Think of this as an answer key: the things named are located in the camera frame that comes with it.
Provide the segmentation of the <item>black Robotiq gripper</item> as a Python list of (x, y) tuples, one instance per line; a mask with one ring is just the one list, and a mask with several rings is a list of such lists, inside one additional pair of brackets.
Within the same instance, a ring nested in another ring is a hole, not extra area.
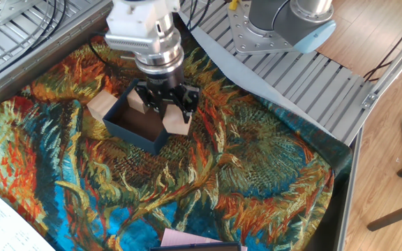
[(184, 123), (188, 123), (193, 112), (198, 107), (200, 88), (184, 83), (184, 69), (176, 68), (172, 72), (158, 75), (146, 73), (146, 82), (138, 82), (134, 87), (142, 102), (159, 113), (161, 119), (165, 116), (165, 105), (157, 93), (168, 92), (172, 89), (173, 103), (181, 110)]

